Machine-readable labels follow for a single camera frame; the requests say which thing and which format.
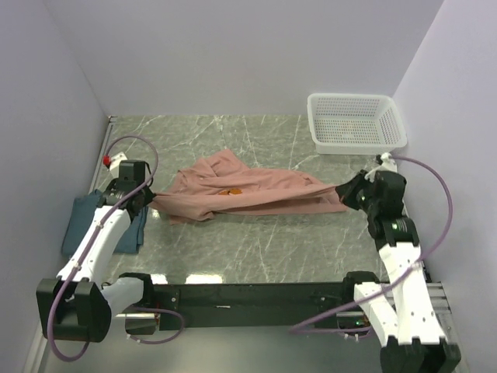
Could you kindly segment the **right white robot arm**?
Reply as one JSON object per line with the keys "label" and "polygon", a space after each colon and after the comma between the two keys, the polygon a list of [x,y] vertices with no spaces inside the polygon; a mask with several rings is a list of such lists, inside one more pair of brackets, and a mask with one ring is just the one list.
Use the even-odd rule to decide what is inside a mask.
{"label": "right white robot arm", "polygon": [[430,299],[414,221],[404,212],[406,179],[395,171],[359,171],[336,188],[340,201],[367,215],[392,286],[390,302],[376,281],[359,281],[341,290],[341,301],[362,309],[381,343],[384,372],[453,372],[461,351],[448,341]]}

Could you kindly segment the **pink t shirt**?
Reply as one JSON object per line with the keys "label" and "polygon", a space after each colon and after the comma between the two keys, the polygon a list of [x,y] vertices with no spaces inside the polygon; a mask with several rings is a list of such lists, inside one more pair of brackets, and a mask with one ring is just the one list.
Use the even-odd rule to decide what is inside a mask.
{"label": "pink t shirt", "polygon": [[176,173],[149,207],[169,216],[172,225],[207,221],[216,214],[264,216],[340,213],[346,206],[335,187],[292,169],[250,168],[229,149]]}

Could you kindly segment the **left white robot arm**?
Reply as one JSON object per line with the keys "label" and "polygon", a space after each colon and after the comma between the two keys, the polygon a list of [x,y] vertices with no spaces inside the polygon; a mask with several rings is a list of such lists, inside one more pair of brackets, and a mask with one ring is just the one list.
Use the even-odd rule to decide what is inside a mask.
{"label": "left white robot arm", "polygon": [[101,288],[118,242],[154,196],[151,178],[146,162],[123,160],[74,256],[55,278],[38,284],[40,322],[49,341],[97,343],[108,333],[113,317],[126,308],[146,312],[153,307],[155,293],[147,274],[127,274],[108,289]]}

